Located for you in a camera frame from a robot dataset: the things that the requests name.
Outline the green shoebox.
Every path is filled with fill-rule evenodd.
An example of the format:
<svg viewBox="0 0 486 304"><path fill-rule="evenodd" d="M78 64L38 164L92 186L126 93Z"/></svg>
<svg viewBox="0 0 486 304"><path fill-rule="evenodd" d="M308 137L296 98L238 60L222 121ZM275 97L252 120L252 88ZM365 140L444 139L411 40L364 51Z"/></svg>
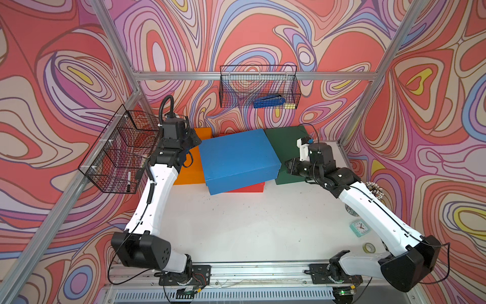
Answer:
<svg viewBox="0 0 486 304"><path fill-rule="evenodd" d="M281 168L275 180L276 185L304 182L304 177L293 176L287 173L285 162L292 160L293 158L299 158L297 140L308 136L305 127L301 125L295 127L265 129L265 134L281 162Z"/></svg>

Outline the red shoebox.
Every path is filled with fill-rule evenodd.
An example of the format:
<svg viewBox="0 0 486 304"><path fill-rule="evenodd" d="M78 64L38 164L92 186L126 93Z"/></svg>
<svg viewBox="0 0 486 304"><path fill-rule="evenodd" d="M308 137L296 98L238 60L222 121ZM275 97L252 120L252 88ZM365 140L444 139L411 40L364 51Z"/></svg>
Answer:
<svg viewBox="0 0 486 304"><path fill-rule="evenodd" d="M263 193L264 189L265 189L265 182L262 182L251 186L241 187L239 189L227 191L227 193Z"/></svg>

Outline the blue shoebox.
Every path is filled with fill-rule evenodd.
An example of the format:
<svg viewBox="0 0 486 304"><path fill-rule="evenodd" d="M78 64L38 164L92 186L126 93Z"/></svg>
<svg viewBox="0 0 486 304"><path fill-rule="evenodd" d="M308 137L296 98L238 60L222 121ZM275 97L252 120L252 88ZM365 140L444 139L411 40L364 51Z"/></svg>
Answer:
<svg viewBox="0 0 486 304"><path fill-rule="evenodd" d="M204 140L199 152L210 195L276 179L282 165L262 129Z"/></svg>

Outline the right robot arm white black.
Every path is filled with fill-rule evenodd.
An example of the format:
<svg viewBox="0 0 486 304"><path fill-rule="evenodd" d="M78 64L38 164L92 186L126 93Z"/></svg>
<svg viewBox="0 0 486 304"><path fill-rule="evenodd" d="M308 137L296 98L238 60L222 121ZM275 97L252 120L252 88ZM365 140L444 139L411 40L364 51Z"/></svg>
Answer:
<svg viewBox="0 0 486 304"><path fill-rule="evenodd" d="M286 162L287 172L304 177L351 207L377 233L386 249L374 255L353 255L349 250L337 253L329 260L330 280L376 277L406 293L433 271L442 248L437 238L411 228L381 203L351 169L337 167L328 144L305 137L298 139L296 146L299 156Z"/></svg>

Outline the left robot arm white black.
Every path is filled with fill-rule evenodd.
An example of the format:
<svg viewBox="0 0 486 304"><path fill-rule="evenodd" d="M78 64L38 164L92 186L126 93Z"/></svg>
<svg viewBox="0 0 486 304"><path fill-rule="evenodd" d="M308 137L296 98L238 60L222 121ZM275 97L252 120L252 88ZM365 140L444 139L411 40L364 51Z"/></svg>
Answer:
<svg viewBox="0 0 486 304"><path fill-rule="evenodd" d="M134 215L122 233L113 235L111 246L125 267L182 274L191 268L190 256L162 238L161 220L170 191L201 140L188 117L175 113L171 95L163 98L158 119L157 146L141 170L148 182Z"/></svg>

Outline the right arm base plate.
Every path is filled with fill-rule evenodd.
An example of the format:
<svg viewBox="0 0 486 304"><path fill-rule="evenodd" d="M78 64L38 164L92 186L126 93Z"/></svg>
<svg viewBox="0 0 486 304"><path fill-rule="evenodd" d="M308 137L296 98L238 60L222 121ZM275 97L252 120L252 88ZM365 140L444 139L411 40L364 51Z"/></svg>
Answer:
<svg viewBox="0 0 486 304"><path fill-rule="evenodd" d="M303 271L309 275L313 284L348 284L359 286L363 283L361 276L349 276L337 264L311 263Z"/></svg>

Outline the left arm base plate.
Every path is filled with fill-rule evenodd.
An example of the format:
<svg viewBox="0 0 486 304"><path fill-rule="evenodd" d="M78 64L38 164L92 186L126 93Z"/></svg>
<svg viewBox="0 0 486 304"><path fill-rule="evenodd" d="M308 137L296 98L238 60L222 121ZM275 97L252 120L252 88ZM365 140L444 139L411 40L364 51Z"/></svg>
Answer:
<svg viewBox="0 0 486 304"><path fill-rule="evenodd" d="M158 278L160 286L199 286L205 287L210 284L211 266L209 264L196 264L187 266L182 273L156 272L154 277Z"/></svg>

